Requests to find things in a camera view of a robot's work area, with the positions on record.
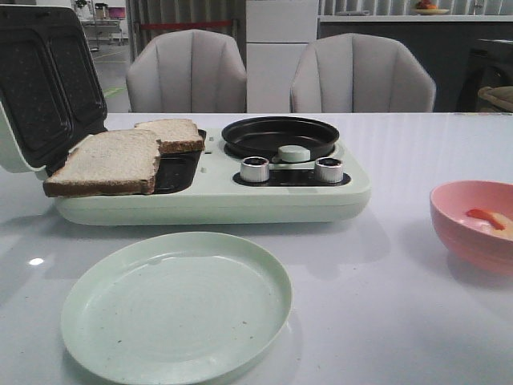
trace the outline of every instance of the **bowl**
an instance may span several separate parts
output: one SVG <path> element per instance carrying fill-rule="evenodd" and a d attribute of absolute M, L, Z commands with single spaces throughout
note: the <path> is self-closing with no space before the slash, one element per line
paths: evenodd
<path fill-rule="evenodd" d="M 430 194 L 434 230 L 452 253 L 481 269 L 513 276 L 513 239 L 493 234 L 489 221 L 469 217 L 472 209 L 513 220 L 513 184 L 458 180 L 442 184 Z"/>

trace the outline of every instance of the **bread slice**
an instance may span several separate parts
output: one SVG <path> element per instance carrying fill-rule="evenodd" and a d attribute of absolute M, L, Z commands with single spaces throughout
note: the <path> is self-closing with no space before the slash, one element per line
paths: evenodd
<path fill-rule="evenodd" d="M 120 130 L 85 139 L 57 172 L 43 182 L 49 197 L 151 194 L 159 167 L 154 132 Z"/>
<path fill-rule="evenodd" d="M 156 133 L 162 142 L 160 152 L 163 154 L 204 150 L 204 139 L 190 119 L 153 120 L 137 123 L 135 129 Z"/>

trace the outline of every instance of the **glossy tabletop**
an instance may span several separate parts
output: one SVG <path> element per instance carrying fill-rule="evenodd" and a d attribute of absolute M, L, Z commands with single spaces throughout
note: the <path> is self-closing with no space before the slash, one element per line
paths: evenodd
<path fill-rule="evenodd" d="M 0 170 L 0 383 L 106 385 L 67 353 L 63 302 L 97 261 L 166 233 L 249 239 L 285 266 L 293 310 L 272 350 L 234 384 L 513 383 L 513 279 L 460 261 L 430 223 L 450 180 L 513 183 L 513 116 L 303 115 L 339 129 L 373 195 L 350 221 L 272 225 L 75 225 L 31 173 Z M 199 128 L 250 115 L 110 114 L 108 129 L 163 117 Z"/>

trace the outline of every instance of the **non-stick pan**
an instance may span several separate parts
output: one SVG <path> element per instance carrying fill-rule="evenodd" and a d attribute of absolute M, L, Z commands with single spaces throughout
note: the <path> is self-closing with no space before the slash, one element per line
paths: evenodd
<path fill-rule="evenodd" d="M 339 133 L 335 127 L 317 120 L 265 116 L 229 124 L 222 136 L 226 150 L 234 156 L 262 156 L 272 162 L 292 163 L 328 156 Z"/>

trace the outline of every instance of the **chair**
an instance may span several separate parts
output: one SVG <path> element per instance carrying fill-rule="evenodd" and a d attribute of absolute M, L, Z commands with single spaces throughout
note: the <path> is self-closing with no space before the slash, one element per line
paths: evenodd
<path fill-rule="evenodd" d="M 436 86 L 400 42 L 340 34 L 310 43 L 291 87 L 292 112 L 431 112 Z"/>
<path fill-rule="evenodd" d="M 183 30 L 149 42 L 127 89 L 133 112 L 244 112 L 246 70 L 232 37 Z"/>

